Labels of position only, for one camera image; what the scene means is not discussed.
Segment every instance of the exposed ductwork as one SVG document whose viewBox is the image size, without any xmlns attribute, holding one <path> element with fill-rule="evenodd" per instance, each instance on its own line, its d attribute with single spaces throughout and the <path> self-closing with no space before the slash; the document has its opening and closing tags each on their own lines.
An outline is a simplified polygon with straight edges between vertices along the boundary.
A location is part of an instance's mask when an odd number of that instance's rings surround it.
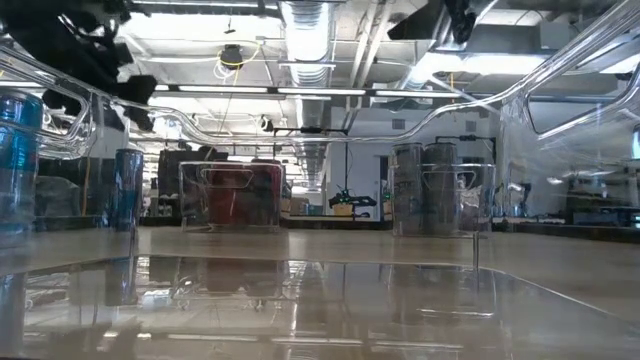
<svg viewBox="0 0 640 360">
<path fill-rule="evenodd" d="M 329 56 L 329 38 L 333 5 L 322 2 L 282 2 L 282 18 L 286 26 L 286 43 L 290 61 L 301 62 L 291 66 L 294 86 L 323 88 L 329 85 L 329 68 L 322 64 Z M 325 112 L 325 101 L 296 101 L 296 120 L 300 128 L 326 129 L 331 126 L 330 113 Z M 302 169 L 309 179 L 309 187 L 320 184 L 326 144 L 302 144 L 298 148 Z"/>
<path fill-rule="evenodd" d="M 475 14 L 474 24 L 477 24 L 484 15 L 491 10 L 497 3 L 497 0 L 474 0 L 468 2 L 468 11 Z M 428 23 L 432 24 L 431 33 L 428 38 L 432 40 L 431 49 L 435 50 L 464 50 L 466 48 L 466 40 L 460 42 L 460 36 L 455 36 L 455 23 L 452 21 L 451 14 L 454 13 L 445 4 L 447 1 L 430 1 L 427 6 L 419 11 L 426 11 Z M 420 90 L 428 81 L 431 75 L 438 70 L 433 68 L 432 61 L 429 56 L 430 52 L 425 53 L 407 75 L 398 82 L 399 89 Z"/>
</svg>

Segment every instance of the cardboard box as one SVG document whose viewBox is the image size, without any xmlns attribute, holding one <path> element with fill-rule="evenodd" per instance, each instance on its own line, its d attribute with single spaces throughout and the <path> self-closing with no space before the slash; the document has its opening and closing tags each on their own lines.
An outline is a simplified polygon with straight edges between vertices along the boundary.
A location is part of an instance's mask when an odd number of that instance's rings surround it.
<svg viewBox="0 0 640 360">
<path fill-rule="evenodd" d="M 280 212 L 289 214 L 290 209 L 291 209 L 291 200 L 280 199 Z"/>
<path fill-rule="evenodd" d="M 390 200 L 386 200 L 382 203 L 382 208 L 384 209 L 384 214 L 391 214 L 393 213 L 393 209 L 391 208 L 391 201 Z"/>
<path fill-rule="evenodd" d="M 353 205 L 351 204 L 336 204 L 333 205 L 333 215 L 336 216 L 352 216 Z"/>
<path fill-rule="evenodd" d="M 307 206 L 309 205 L 309 199 L 294 197 L 291 198 L 291 206 L 289 207 L 289 215 L 300 216 L 306 215 Z"/>
</svg>

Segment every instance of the blue bottle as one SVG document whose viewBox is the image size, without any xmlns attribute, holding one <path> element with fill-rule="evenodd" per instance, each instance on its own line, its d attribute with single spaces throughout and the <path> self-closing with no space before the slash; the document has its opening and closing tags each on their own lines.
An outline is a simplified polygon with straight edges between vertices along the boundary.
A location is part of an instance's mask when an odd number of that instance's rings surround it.
<svg viewBox="0 0 640 360">
<path fill-rule="evenodd" d="M 31 133 L 42 127 L 42 100 L 13 89 L 0 89 L 0 244 L 26 234 L 35 218 L 38 143 Z"/>
</svg>

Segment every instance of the clear plastic tube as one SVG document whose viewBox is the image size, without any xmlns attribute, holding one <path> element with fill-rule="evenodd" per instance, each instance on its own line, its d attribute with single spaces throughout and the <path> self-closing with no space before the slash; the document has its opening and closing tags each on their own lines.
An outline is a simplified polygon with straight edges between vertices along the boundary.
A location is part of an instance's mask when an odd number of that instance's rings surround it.
<svg viewBox="0 0 640 360">
<path fill-rule="evenodd" d="M 471 101 L 469 103 L 464 104 L 452 104 L 440 107 L 426 116 L 420 123 L 418 123 L 412 129 L 398 135 L 391 136 L 357 136 L 357 137 L 331 137 L 326 135 L 292 135 L 286 138 L 277 138 L 273 136 L 227 136 L 227 137 L 216 137 L 203 133 L 201 130 L 195 126 L 189 117 L 176 110 L 166 107 L 156 107 L 156 106 L 145 106 L 138 103 L 126 101 L 119 99 L 115 96 L 107 94 L 99 89 L 96 89 L 82 81 L 73 79 L 55 69 L 52 69 L 48 66 L 40 64 L 34 59 L 29 58 L 23 54 L 20 54 L 14 50 L 0 47 L 0 52 L 16 58 L 30 66 L 33 66 L 37 69 L 41 69 L 47 73 L 54 75 L 57 78 L 65 79 L 70 83 L 79 85 L 91 92 L 96 96 L 100 96 L 112 104 L 115 105 L 123 105 L 136 107 L 140 109 L 144 109 L 150 112 L 162 114 L 163 116 L 172 116 L 174 117 L 180 124 L 182 125 L 183 134 L 190 140 L 194 142 L 200 142 L 205 144 L 235 144 L 235 143 L 243 143 L 243 144 L 251 144 L 251 143 L 271 143 L 271 144 L 296 144 L 296 143 L 304 143 L 304 142 L 312 142 L 312 143 L 329 143 L 329 142 L 400 142 L 407 141 L 411 139 L 414 135 L 418 134 L 421 130 L 425 128 L 429 122 L 433 119 L 439 117 L 442 114 L 455 112 L 465 109 L 471 109 L 475 107 L 483 107 L 486 108 L 490 104 L 504 101 L 505 99 L 511 98 L 516 94 L 524 94 L 524 96 L 528 97 L 529 94 L 544 85 L 550 79 L 556 77 L 559 74 L 565 73 L 567 70 L 575 67 L 577 64 L 582 62 L 589 55 L 596 52 L 605 44 L 612 41 L 618 35 L 624 33 L 625 31 L 632 28 L 634 25 L 637 25 L 640 21 L 640 4 L 634 0 L 625 0 L 617 4 L 611 10 L 609 10 L 605 15 L 600 17 L 597 21 L 595 21 L 592 26 L 590 26 L 587 30 L 578 35 L 567 47 L 558 51 L 554 56 L 552 56 L 545 63 L 536 68 L 531 74 L 525 76 L 518 83 L 513 85 L 508 90 L 486 98 L 482 100 Z M 38 74 L 30 75 L 29 79 L 41 84 L 47 88 L 52 87 L 52 81 L 50 78 L 45 76 L 41 76 Z M 624 97 L 621 99 L 628 101 L 630 97 Z"/>
</svg>

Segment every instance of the reflective floor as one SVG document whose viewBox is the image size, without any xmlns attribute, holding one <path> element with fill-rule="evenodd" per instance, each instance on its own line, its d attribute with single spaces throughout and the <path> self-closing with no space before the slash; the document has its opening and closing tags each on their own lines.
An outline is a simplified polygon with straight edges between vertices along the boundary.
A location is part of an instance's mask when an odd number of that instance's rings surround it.
<svg viewBox="0 0 640 360">
<path fill-rule="evenodd" d="M 565 360 L 640 353 L 640 331 L 617 317 L 502 272 L 460 266 L 138 256 L 10 274 L 2 285 L 5 356 Z"/>
<path fill-rule="evenodd" d="M 129 239 L 104 230 L 38 233 L 0 250 L 0 275 L 129 254 Z M 470 265 L 468 239 L 394 238 L 386 231 L 283 230 L 278 234 L 185 234 L 141 228 L 135 253 L 261 260 Z M 500 270 L 640 322 L 640 246 L 534 234 L 492 233 L 480 266 Z"/>
</svg>

